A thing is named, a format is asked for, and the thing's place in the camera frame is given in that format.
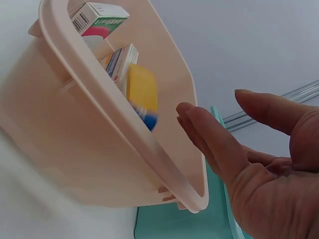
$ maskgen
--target wrinkled skin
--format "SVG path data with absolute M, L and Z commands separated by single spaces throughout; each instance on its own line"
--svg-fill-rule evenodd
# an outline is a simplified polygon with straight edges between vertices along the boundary
M 240 145 L 203 108 L 181 103 L 176 110 L 226 184 L 238 224 L 255 239 L 319 238 L 319 108 L 246 90 L 235 97 L 249 116 L 290 135 L 291 158 Z

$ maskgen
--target plastic basket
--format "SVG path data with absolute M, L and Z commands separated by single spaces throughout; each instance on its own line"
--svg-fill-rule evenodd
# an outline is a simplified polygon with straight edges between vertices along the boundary
M 205 160 L 176 122 L 196 104 L 192 76 L 148 0 L 100 0 L 131 17 L 94 54 L 74 29 L 83 0 L 43 0 L 28 46 L 0 88 L 0 125 L 35 165 L 81 202 L 130 207 L 208 204 Z M 159 122 L 150 132 L 98 60 L 133 43 L 158 82 Z M 65 89 L 73 77 L 76 86 Z

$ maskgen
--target teal plastic tray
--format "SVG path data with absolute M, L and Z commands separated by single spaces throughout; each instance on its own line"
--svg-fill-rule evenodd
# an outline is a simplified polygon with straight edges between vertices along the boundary
M 212 114 L 223 125 L 217 109 Z M 136 239 L 250 239 L 237 225 L 231 211 L 226 187 L 206 163 L 209 204 L 192 214 L 177 204 L 140 207 L 135 228 Z

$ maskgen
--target cardboard box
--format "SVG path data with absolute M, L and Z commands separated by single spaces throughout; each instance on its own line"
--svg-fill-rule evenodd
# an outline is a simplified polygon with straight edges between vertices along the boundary
M 139 52 L 133 44 L 118 49 L 113 54 L 100 61 L 105 71 L 112 78 L 123 95 L 126 95 L 127 73 L 130 64 L 136 64 Z
M 87 2 L 71 21 L 88 47 L 94 49 L 129 16 L 120 6 Z

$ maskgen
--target green label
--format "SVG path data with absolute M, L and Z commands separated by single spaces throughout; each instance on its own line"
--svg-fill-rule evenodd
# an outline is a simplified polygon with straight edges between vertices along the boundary
M 119 27 L 127 18 L 123 17 L 101 17 L 93 23 L 92 26 L 104 26 L 108 27 L 110 33 Z

